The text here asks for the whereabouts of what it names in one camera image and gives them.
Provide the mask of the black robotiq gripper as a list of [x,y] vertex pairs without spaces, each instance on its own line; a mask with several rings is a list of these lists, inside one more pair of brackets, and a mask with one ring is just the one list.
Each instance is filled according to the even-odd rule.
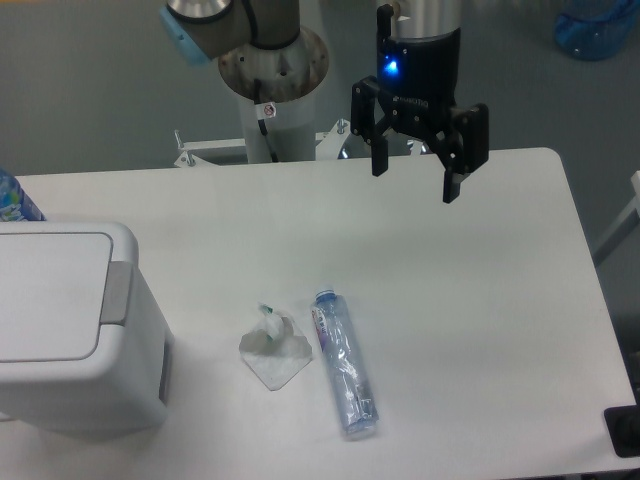
[[351,90],[351,133],[370,147],[374,176],[388,170],[385,133],[396,97],[428,110],[427,145],[444,167],[444,203],[457,199],[462,182],[489,159],[489,107],[455,101],[461,13],[460,4],[378,4],[377,78]]

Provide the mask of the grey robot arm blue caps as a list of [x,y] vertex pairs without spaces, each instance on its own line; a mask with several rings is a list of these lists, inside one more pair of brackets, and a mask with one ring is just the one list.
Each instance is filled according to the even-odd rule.
[[[298,2],[168,1],[160,17],[187,61],[217,62],[240,104],[250,162],[316,159],[314,97],[329,52]],[[455,100],[460,40],[459,2],[382,1],[376,72],[351,89],[349,129],[368,146],[373,174],[388,168],[390,132],[420,140],[443,165],[445,202],[489,157],[488,108]]]

